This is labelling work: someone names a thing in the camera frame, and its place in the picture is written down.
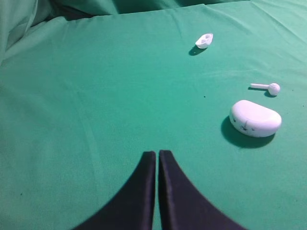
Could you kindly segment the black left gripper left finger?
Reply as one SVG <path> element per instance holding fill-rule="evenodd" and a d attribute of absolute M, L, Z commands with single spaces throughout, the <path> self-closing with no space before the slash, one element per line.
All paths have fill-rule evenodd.
<path fill-rule="evenodd" d="M 135 170 L 110 201 L 77 230 L 151 230 L 155 204 L 156 153 L 144 152 Z"/>

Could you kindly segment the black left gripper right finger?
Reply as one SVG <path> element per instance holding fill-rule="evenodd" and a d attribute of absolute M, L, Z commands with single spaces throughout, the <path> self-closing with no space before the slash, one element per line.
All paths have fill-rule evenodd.
<path fill-rule="evenodd" d="M 163 230 L 244 230 L 192 184 L 172 151 L 159 151 L 158 200 Z"/>

